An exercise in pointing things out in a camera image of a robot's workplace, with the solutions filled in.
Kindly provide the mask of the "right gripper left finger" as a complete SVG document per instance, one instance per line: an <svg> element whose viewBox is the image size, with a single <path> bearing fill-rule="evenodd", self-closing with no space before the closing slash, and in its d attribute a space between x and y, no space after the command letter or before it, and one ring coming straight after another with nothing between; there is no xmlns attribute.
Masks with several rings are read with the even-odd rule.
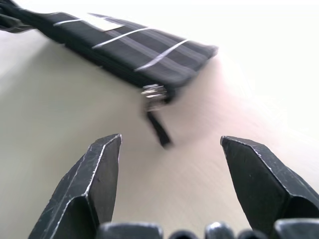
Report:
<svg viewBox="0 0 319 239"><path fill-rule="evenodd" d="M62 177L30 239L93 239L112 220L121 134L96 140Z"/></svg>

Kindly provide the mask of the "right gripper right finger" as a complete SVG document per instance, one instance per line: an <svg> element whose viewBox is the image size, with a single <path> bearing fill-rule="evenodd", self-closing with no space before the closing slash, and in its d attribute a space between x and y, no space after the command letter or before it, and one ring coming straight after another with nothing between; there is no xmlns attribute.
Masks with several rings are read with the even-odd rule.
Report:
<svg viewBox="0 0 319 239"><path fill-rule="evenodd" d="M222 136L220 144L252 229L273 235L277 220L318 219L318 193L267 146L233 136Z"/></svg>

